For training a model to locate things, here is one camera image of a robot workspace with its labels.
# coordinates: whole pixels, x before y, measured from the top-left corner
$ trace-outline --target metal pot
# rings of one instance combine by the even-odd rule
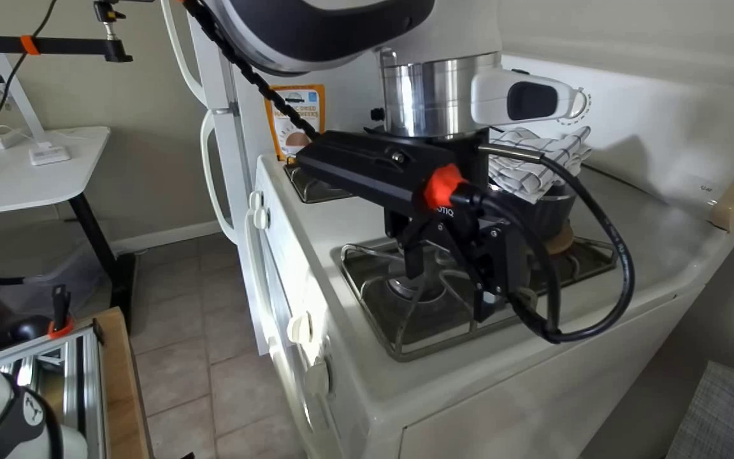
[[[562,82],[507,72],[500,53],[398,64],[380,53],[385,130],[399,138],[454,141],[490,125],[523,119],[576,119],[588,97]]]
[[[500,53],[477,53],[422,64],[398,64],[380,53],[385,83],[385,127],[389,134],[451,141],[477,133],[470,79],[500,67]]]

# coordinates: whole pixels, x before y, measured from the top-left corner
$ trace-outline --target gray floor tile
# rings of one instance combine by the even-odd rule
[[[199,277],[203,311],[246,309],[240,268],[216,269]]]
[[[172,259],[184,259],[184,257],[193,257],[193,254],[195,254],[195,240],[161,245],[161,246],[140,250],[137,253],[137,268],[172,262]]]
[[[210,401],[199,397],[148,418],[148,435],[154,459],[180,459],[185,453],[214,459]]]
[[[281,380],[270,359],[260,355],[214,365],[210,401],[219,435],[284,411]]]
[[[233,262],[233,245],[223,236],[203,236],[195,241],[195,259],[202,272],[223,269]]]
[[[288,413],[231,430],[216,441],[219,459],[301,459],[306,455]]]
[[[131,319],[134,355],[203,336],[195,291],[157,302],[137,302]]]
[[[162,346],[134,356],[145,416],[209,394],[203,338]]]
[[[223,306],[207,311],[209,362],[222,362],[254,350],[254,332],[246,309]]]
[[[195,254],[140,268],[134,299],[142,302],[157,302],[171,296],[199,287]]]

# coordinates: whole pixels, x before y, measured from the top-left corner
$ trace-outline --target fridge handle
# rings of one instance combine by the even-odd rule
[[[214,209],[214,217],[219,222],[222,235],[228,236],[228,241],[236,245],[236,232],[228,223],[228,220],[223,217],[223,212],[219,207],[219,199],[216,199],[216,183],[214,183],[214,169],[210,169],[210,147],[209,147],[210,133],[214,133],[214,115],[207,112],[203,123],[199,125],[199,156],[202,156],[202,165],[203,165],[207,190],[209,190],[209,200],[210,200],[210,209]]]
[[[184,58],[184,42],[179,39],[179,27],[172,22],[171,0],[161,0],[161,12],[162,12],[166,35],[168,35],[172,58],[179,64],[179,72],[180,72],[189,91],[193,93],[193,100],[199,100],[203,106],[209,106],[203,86],[195,82],[195,76],[190,73],[190,68],[189,68],[189,64]]]

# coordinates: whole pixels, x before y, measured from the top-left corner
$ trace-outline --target orange part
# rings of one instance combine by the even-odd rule
[[[454,162],[445,162],[433,170],[422,189],[422,204],[428,209],[444,209],[451,207],[451,193],[463,183],[462,169]]]
[[[66,319],[66,325],[55,328],[55,320],[51,320],[51,325],[45,325],[45,336],[58,338],[70,333],[75,325]]]
[[[27,55],[38,55],[38,46],[33,40],[33,35],[19,35],[19,47],[27,53]]]
[[[270,86],[274,91],[289,91],[289,90],[297,90],[297,91],[316,91],[318,93],[318,133],[324,133],[324,116],[325,116],[325,91],[324,91],[324,83],[284,83],[284,86]],[[274,106],[270,100],[265,100],[265,116],[268,116],[268,130],[270,130],[270,142],[272,142],[272,149],[274,149],[274,157],[281,162],[288,162],[288,157],[283,156],[283,147],[281,147],[281,141],[278,141],[278,133],[274,133]]]

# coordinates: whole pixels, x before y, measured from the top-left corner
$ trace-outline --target cabinet door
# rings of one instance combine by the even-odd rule
[[[402,433],[402,459],[576,459],[693,296],[656,306]]]
[[[293,193],[293,189],[283,169],[272,157],[260,157],[249,213],[284,291],[289,323],[284,325],[293,328],[289,342],[297,343],[312,365],[324,352],[329,306],[306,254],[312,246],[297,220],[301,204],[289,204],[288,193]]]
[[[272,320],[278,325],[278,336],[270,346],[270,359],[274,365],[274,373],[281,374],[284,401],[293,416],[293,426],[307,455],[334,459],[339,455],[339,447],[330,430],[329,406],[318,392],[312,392],[312,385],[307,385],[312,370],[320,362],[307,366],[306,359],[297,355],[297,346],[288,342],[284,325],[289,319],[289,306],[284,299],[284,287],[274,269],[272,253],[263,246],[263,254],[265,254],[268,300],[270,300]]]

